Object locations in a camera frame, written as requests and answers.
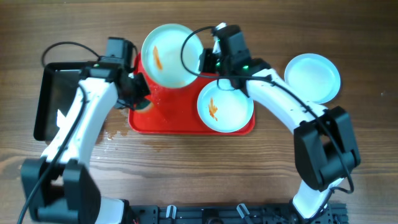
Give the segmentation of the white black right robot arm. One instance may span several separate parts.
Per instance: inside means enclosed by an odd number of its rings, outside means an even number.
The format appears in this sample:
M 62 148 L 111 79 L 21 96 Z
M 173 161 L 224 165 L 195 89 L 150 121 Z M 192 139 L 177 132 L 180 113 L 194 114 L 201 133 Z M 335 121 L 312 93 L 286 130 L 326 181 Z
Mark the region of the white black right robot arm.
M 333 193 L 354 192 L 351 172 L 360 165 L 358 145 L 349 114 L 307 101 L 289 87 L 265 61 L 239 51 L 204 49 L 199 70 L 204 78 L 228 80 L 233 89 L 274 114 L 294 136 L 295 167 L 302 179 L 290 201 L 290 219 L 311 223 L 328 208 Z

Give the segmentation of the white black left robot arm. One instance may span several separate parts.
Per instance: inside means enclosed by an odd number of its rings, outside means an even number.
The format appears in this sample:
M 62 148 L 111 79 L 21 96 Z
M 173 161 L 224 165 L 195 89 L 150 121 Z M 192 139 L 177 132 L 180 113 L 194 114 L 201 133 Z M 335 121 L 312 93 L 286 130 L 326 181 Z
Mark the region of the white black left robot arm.
M 64 122 L 38 159 L 21 169 L 26 213 L 35 222 L 122 223 L 128 213 L 120 199 L 104 198 L 89 173 L 90 157 L 109 111 L 120 104 L 142 109 L 150 90 L 142 73 L 117 63 L 50 63 L 45 72 L 75 86 Z

